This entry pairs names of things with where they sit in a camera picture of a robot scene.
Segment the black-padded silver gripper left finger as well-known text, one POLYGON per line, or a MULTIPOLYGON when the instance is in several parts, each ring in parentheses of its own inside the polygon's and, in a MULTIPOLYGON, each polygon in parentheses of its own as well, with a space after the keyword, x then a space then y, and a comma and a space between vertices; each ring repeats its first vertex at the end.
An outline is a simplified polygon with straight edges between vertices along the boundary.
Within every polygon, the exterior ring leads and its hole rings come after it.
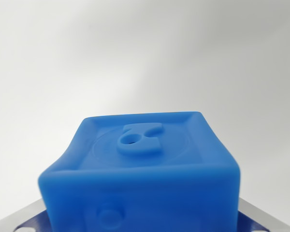
POLYGON ((39 199, 0 220, 0 232, 49 232, 46 207, 39 199))

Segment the black-padded silver gripper right finger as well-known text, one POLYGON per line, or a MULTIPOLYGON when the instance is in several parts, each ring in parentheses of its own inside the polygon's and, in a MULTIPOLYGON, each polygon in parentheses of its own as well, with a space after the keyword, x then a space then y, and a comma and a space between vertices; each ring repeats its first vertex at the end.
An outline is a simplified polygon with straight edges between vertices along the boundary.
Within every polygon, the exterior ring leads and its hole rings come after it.
POLYGON ((239 198, 237 231, 290 232, 290 226, 239 198))

